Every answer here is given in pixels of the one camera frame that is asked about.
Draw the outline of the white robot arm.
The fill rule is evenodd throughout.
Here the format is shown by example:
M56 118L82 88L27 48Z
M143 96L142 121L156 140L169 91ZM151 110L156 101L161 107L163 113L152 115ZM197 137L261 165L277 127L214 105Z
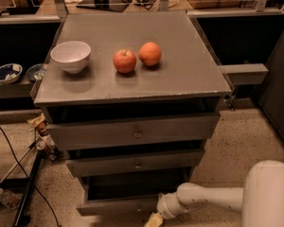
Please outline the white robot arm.
M156 211L143 227L163 227L166 219L205 204L241 213L242 227L284 227L284 163L266 160L255 164L243 187L182 183L174 193L158 198Z

